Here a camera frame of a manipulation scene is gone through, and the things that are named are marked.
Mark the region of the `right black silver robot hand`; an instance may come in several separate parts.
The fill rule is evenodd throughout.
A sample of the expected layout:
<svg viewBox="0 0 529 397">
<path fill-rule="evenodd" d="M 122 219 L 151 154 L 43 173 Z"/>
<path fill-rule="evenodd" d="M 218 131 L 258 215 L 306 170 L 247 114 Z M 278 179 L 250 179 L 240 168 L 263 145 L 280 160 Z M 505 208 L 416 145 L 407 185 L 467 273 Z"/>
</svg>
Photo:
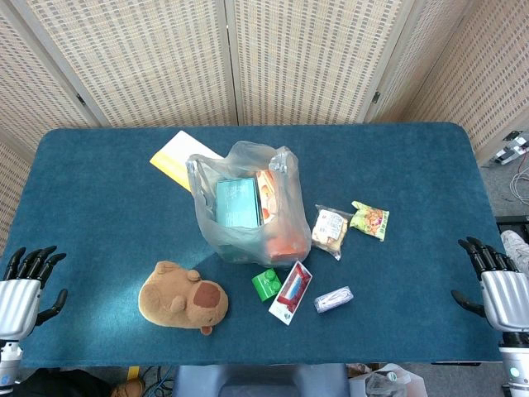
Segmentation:
<svg viewBox="0 0 529 397">
<path fill-rule="evenodd" d="M 458 244 L 470 258 L 483 302 L 474 303 L 453 289 L 450 294 L 454 301 L 500 332 L 527 332 L 528 277 L 507 255 L 475 237 L 459 239 Z"/>
</svg>

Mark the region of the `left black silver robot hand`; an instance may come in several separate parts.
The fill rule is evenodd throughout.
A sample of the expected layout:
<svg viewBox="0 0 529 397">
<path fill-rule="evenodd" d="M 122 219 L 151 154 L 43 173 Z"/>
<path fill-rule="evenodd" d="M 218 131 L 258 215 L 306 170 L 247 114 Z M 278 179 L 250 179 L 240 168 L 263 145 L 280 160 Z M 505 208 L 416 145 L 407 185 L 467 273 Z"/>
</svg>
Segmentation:
<svg viewBox="0 0 529 397">
<path fill-rule="evenodd" d="M 45 285 L 55 266 L 66 257 L 56 249 L 48 246 L 27 253 L 23 246 L 8 260 L 1 278 L 2 344 L 22 341 L 64 307 L 68 297 L 66 289 L 59 292 L 50 308 L 40 310 Z"/>
</svg>

